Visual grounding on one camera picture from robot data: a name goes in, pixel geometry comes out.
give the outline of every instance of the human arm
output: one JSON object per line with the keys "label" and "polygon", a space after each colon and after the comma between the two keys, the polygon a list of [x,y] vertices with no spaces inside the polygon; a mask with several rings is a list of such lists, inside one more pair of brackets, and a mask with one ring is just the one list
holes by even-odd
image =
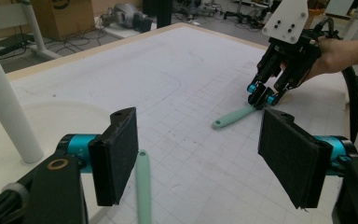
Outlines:
{"label": "human arm", "polygon": [[322,56],[313,64],[307,79],[325,73],[336,73],[358,64],[358,40],[320,39]]}

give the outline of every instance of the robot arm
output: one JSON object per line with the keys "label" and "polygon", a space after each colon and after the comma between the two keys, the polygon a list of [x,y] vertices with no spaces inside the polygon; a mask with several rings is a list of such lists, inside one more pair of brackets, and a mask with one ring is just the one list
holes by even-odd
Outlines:
{"label": "robot arm", "polygon": [[[283,95],[297,88],[307,76],[314,62],[321,56],[318,37],[324,35],[322,29],[329,22],[329,36],[333,37],[331,19],[318,24],[313,30],[303,30],[308,18],[306,1],[283,0],[263,33],[269,35],[269,47],[257,65],[257,74],[250,83],[248,102],[257,109],[266,104],[276,105]],[[270,77],[279,77],[273,88],[266,87]]]}
{"label": "robot arm", "polygon": [[118,204],[138,154],[135,111],[112,114],[102,134],[64,136],[53,155],[2,190],[0,223],[88,223],[80,172],[92,173],[99,206]]}
{"label": "robot arm", "polygon": [[296,208],[317,207],[324,177],[342,176],[332,219],[337,224],[358,224],[358,152],[350,140],[342,136],[312,136],[295,124],[293,116],[266,109],[258,154]]}

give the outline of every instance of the white bracket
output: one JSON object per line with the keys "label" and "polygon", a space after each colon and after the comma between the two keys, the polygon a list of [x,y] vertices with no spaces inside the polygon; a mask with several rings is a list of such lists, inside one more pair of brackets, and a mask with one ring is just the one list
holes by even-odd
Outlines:
{"label": "white bracket", "polygon": [[301,36],[308,16],[306,0],[283,0],[263,27],[263,34],[295,44]]}

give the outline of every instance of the grid paper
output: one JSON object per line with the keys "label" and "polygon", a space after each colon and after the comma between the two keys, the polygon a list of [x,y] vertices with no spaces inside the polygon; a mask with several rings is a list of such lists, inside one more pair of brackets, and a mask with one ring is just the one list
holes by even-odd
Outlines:
{"label": "grid paper", "polygon": [[[153,223],[332,223],[341,179],[325,179],[319,208],[296,210],[257,155],[261,111],[212,129],[215,119],[246,105],[263,54],[181,27],[12,84],[23,104],[70,100],[112,112],[136,106],[140,148],[150,157]],[[311,134],[342,135],[342,83],[339,75],[316,77],[275,108]],[[99,223],[138,223],[136,210],[132,173],[120,205]]]}

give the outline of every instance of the human hand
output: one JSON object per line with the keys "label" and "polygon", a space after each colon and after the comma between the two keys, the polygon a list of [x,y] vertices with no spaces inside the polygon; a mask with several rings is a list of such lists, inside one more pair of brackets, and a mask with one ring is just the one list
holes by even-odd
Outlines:
{"label": "human hand", "polygon": [[326,73],[336,73],[353,65],[349,41],[322,37],[319,39],[322,55],[315,61],[306,80]]}

